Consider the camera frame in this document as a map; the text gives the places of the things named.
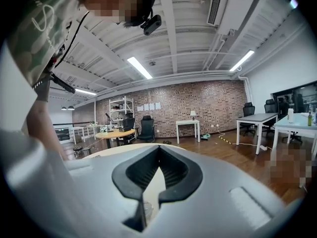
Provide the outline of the person's left forearm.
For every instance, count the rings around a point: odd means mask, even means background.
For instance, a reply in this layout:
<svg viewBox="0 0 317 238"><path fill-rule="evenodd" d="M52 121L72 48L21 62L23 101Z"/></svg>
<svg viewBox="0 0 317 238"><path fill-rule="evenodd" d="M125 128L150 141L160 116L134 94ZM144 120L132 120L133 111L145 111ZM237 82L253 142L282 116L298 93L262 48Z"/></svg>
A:
<svg viewBox="0 0 317 238"><path fill-rule="evenodd" d="M40 140L47 148L58 153L64 161L68 160L57 134L54 130L49 110L50 81L46 81L35 89L37 99L27 116L27 128L30 136Z"/></svg>

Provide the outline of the black railing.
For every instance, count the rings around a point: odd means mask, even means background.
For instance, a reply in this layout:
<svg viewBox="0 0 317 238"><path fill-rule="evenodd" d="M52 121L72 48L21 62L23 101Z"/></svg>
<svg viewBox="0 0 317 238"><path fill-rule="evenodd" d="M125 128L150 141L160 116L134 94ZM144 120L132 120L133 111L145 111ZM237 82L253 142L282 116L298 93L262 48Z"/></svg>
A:
<svg viewBox="0 0 317 238"><path fill-rule="evenodd" d="M61 144L73 142L73 123L55 123L53 127Z"/></svg>

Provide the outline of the black desk lamp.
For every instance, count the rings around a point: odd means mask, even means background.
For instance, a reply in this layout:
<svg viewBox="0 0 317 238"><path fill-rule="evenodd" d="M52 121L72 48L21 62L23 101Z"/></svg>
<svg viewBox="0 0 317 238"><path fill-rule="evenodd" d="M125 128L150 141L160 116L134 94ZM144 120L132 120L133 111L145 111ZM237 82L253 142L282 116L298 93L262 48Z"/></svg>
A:
<svg viewBox="0 0 317 238"><path fill-rule="evenodd" d="M111 116L108 113L105 113L107 117L107 131L112 132L112 124L115 123L115 121L111 118Z"/></svg>

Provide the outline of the white ceiling air conditioner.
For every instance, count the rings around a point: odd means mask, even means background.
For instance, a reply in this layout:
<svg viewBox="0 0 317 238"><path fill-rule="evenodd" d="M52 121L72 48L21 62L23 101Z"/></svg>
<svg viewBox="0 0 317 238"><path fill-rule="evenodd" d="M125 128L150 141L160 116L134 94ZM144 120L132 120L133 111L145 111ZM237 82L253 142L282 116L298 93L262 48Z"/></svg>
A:
<svg viewBox="0 0 317 238"><path fill-rule="evenodd" d="M211 0L207 24L220 35L238 30L254 0Z"/></svg>

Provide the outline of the grey-top white-leg desk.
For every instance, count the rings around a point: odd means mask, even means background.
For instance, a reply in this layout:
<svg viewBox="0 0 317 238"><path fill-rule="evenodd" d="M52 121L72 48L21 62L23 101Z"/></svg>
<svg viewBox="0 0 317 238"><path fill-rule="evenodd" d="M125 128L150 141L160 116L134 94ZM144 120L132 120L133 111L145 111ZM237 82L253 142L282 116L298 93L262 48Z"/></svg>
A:
<svg viewBox="0 0 317 238"><path fill-rule="evenodd" d="M262 142L262 132L263 132L263 123L276 118L276 122L278 121L278 113L265 113L265 114L255 114L247 117L238 118L236 120L237 125L237 135L236 135L236 145L240 144L240 123L254 124L258 127L257 130L257 148L256 155L260 152L260 146Z"/></svg>

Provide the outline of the white shelf rack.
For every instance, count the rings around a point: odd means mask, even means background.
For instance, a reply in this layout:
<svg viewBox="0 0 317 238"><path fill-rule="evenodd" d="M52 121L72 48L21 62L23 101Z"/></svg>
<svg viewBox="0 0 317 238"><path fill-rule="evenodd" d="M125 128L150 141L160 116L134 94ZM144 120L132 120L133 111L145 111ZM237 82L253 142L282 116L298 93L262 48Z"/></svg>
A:
<svg viewBox="0 0 317 238"><path fill-rule="evenodd" d="M123 119L127 113L133 113L134 115L134 101L131 98L123 96L121 98L115 98L109 100L109 112L108 114L115 121L112 124L113 131L119 131L123 127Z"/></svg>

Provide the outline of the long ceiling light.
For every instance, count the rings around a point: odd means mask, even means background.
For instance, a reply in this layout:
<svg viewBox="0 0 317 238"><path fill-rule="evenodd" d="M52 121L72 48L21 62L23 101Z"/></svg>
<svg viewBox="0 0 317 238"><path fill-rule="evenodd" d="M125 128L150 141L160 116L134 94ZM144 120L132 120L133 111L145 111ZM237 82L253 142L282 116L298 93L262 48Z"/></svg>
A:
<svg viewBox="0 0 317 238"><path fill-rule="evenodd" d="M86 91L86 90L82 90L82 89L77 89L77 88L75 88L75 92L76 92L76 93L87 94L87 95L92 95L92 96L97 95L97 93L95 93L95 92L90 92L90 91Z"/></svg>
<svg viewBox="0 0 317 238"><path fill-rule="evenodd" d="M153 77L149 74L149 72L139 63L139 61L135 57L128 58L127 61L138 70L146 79L152 79Z"/></svg>
<svg viewBox="0 0 317 238"><path fill-rule="evenodd" d="M239 68L247 59L249 59L254 54L253 50L249 50L229 71L233 72Z"/></svg>

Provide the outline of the round yellow wooden table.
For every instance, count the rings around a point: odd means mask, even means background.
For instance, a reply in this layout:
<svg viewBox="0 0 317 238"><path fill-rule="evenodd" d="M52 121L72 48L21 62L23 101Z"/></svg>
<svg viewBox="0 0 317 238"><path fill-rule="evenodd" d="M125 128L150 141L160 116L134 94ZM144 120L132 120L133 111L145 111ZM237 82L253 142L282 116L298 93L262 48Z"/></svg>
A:
<svg viewBox="0 0 317 238"><path fill-rule="evenodd" d="M114 138L116 140L117 146L120 146L119 139L122 138L124 145L127 145L128 144L127 137L134 134L134 133L135 133L135 129L130 129L130 130L124 131L124 132L120 132L120 131L99 132L96 134L96 138L102 139L102 140L105 139L107 148L110 149L111 148L111 144L110 144L111 139Z"/></svg>

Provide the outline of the white side table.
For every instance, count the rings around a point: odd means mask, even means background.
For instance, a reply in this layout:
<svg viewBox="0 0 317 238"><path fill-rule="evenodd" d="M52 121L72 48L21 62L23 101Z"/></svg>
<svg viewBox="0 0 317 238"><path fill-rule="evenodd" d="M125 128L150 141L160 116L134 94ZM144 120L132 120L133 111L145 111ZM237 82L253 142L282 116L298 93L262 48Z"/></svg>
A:
<svg viewBox="0 0 317 238"><path fill-rule="evenodd" d="M98 125L98 124L90 124L90 125L86 126L87 136L89 138L93 137L96 140L96 134L98 132L100 132L100 127L101 127L101 125Z"/></svg>
<svg viewBox="0 0 317 238"><path fill-rule="evenodd" d="M82 140L84 142L86 141L85 134L84 134L84 128L82 126L70 127L69 128L69 136L70 136L70 139L73 140L73 143L75 145L77 144L76 136L79 136L80 140Z"/></svg>

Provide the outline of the small white table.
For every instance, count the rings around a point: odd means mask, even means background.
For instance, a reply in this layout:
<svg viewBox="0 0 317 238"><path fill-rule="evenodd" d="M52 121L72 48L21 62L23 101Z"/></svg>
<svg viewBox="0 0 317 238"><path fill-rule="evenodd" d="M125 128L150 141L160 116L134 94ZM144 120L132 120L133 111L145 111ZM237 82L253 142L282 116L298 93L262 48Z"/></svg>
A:
<svg viewBox="0 0 317 238"><path fill-rule="evenodd" d="M195 138L198 142L201 142L201 135L200 135L200 122L196 119L194 120L178 120L176 121L176 137L177 137L177 143L179 144L179 126L181 125L194 125L195 129Z"/></svg>

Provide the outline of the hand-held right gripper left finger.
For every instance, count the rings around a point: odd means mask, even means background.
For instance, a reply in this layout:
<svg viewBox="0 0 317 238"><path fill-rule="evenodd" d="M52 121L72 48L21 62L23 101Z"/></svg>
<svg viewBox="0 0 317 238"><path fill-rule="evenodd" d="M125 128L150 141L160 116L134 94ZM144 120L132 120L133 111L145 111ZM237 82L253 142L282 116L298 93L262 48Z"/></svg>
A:
<svg viewBox="0 0 317 238"><path fill-rule="evenodd" d="M160 238L143 203L112 182L124 155L65 162L20 132L1 132L1 169L18 205L51 238Z"/></svg>

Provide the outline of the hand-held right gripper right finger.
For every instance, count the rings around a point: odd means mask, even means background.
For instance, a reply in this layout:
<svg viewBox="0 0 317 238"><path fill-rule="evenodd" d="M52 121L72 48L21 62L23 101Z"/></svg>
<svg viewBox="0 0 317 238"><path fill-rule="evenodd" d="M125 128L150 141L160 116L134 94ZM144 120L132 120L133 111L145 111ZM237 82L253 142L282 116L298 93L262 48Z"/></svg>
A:
<svg viewBox="0 0 317 238"><path fill-rule="evenodd" d="M202 170L199 188L186 200L162 204L146 238L266 238L287 221L283 201L238 167L175 148Z"/></svg>

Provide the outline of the yellow-black striped floor tape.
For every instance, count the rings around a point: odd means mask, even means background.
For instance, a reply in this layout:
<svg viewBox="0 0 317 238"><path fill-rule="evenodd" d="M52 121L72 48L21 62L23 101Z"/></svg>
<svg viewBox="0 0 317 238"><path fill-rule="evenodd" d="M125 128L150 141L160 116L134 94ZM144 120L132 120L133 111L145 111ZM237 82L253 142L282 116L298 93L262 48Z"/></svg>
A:
<svg viewBox="0 0 317 238"><path fill-rule="evenodd" d="M226 143L230 144L230 145L235 145L236 143L232 143L230 141L228 141L227 139L223 138L222 136L219 136L218 138L220 138L221 140L225 141Z"/></svg>

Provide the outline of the light blue desk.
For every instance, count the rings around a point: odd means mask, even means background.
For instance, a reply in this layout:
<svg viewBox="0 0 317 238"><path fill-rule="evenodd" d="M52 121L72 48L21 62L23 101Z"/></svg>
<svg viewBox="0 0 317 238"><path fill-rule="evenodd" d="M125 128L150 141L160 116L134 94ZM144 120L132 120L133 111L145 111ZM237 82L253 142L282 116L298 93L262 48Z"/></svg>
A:
<svg viewBox="0 0 317 238"><path fill-rule="evenodd" d="M299 132L304 135L313 135L314 143L312 146L312 159L314 160L317 156L317 124L312 124L308 126L308 117L295 113L293 115L293 122L289 122L287 117L279 120L274 124L274 141L272 149L275 150L278 142L278 134L280 131Z"/></svg>

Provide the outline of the person's patterned shirt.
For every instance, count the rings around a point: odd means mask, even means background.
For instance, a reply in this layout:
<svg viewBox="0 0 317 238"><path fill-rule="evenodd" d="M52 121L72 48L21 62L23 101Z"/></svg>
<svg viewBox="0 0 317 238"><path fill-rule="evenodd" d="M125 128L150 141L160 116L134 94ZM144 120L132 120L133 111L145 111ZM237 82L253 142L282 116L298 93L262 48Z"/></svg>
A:
<svg viewBox="0 0 317 238"><path fill-rule="evenodd" d="M8 38L8 47L30 85L65 44L83 0L29 0Z"/></svg>

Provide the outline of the dark glass window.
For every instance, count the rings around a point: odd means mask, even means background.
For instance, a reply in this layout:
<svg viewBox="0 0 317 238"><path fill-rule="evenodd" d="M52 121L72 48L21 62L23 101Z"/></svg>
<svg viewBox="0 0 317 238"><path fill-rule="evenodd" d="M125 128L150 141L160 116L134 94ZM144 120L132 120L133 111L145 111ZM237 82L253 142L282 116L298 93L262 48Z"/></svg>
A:
<svg viewBox="0 0 317 238"><path fill-rule="evenodd" d="M287 116L288 109L294 113L308 113L317 111L317 81L286 89L272 94L278 110L278 118Z"/></svg>

